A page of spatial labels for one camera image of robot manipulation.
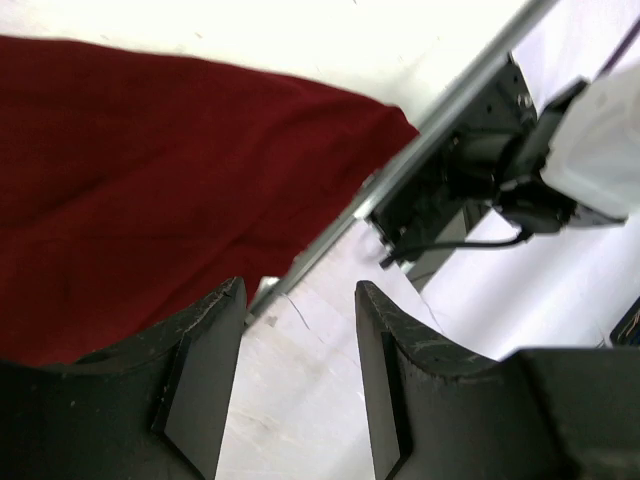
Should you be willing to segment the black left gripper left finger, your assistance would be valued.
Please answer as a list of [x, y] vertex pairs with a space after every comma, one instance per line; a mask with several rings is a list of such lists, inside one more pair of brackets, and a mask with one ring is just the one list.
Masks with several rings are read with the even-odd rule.
[[3, 362], [2, 477], [213, 478], [246, 303], [232, 278], [75, 363]]

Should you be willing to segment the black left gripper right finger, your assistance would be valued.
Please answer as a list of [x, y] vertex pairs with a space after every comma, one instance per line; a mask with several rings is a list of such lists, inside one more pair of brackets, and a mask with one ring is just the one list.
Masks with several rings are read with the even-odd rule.
[[524, 349], [494, 361], [355, 291], [379, 479], [635, 479], [639, 352]]

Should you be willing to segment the dark red t-shirt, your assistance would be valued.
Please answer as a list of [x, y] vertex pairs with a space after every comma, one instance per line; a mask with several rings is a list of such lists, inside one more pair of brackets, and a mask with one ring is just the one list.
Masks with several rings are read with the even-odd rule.
[[69, 363], [243, 277], [255, 291], [417, 135], [315, 81], [1, 40], [1, 356]]

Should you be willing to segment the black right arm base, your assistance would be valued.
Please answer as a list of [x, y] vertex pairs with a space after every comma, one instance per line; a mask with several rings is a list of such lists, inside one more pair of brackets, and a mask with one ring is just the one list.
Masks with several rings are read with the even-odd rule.
[[[541, 171], [571, 102], [588, 83], [574, 81], [536, 111], [520, 67], [507, 57], [424, 156], [424, 162], [370, 216], [389, 248], [381, 261], [415, 261], [445, 249], [497, 249], [555, 234], [577, 203], [548, 186]], [[438, 241], [462, 210], [494, 210], [517, 229], [506, 240]]]

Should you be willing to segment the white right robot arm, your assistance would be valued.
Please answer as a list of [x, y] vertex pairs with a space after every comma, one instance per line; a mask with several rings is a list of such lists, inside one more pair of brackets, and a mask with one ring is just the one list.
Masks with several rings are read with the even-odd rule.
[[588, 84], [550, 142], [542, 181], [614, 222], [639, 212], [639, 65]]

